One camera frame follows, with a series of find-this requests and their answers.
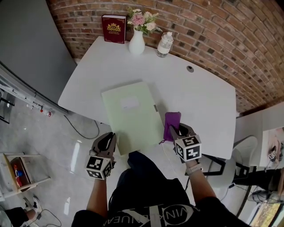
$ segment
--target gray wall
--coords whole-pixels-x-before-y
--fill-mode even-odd
[[[0,61],[55,103],[76,67],[45,0],[0,1]]]

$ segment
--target white table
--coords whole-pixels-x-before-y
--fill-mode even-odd
[[[192,66],[193,73],[186,67]],[[181,112],[181,123],[200,135],[202,153],[229,159],[235,123],[235,88],[212,73],[174,55],[159,58],[145,47],[133,56],[127,44],[98,37],[70,77],[58,104],[77,114],[109,124],[101,93],[135,82],[147,82],[162,120]]]

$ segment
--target black shirt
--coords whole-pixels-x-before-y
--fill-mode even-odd
[[[214,197],[192,206],[178,179],[141,181],[116,188],[109,203],[108,218],[92,211],[79,211],[72,227],[247,227]]]

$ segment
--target white vase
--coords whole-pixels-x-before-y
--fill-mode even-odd
[[[145,49],[145,42],[143,39],[143,32],[134,29],[134,35],[129,42],[129,51],[133,55],[140,55]]]

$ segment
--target white fiducial cube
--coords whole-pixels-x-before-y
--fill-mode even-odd
[[[111,172],[111,159],[88,155],[85,169],[90,177],[104,180]]]
[[[183,161],[201,157],[201,140],[198,135],[175,140],[177,155]]]

